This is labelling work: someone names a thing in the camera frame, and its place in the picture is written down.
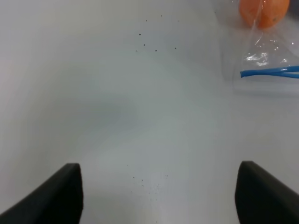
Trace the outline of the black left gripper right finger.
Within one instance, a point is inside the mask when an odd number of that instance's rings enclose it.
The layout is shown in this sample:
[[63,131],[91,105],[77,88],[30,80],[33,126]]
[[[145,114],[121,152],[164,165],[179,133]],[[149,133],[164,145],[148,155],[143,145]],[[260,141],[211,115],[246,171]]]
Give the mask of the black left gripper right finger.
[[242,161],[235,188],[241,224],[297,224],[299,195],[253,161]]

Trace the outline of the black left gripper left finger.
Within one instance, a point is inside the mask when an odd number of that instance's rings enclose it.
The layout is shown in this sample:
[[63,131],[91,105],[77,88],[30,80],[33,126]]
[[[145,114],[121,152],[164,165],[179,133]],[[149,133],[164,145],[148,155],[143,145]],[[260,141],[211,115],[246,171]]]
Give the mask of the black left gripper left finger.
[[47,181],[0,215],[2,224],[78,224],[84,207],[81,168],[61,167]]

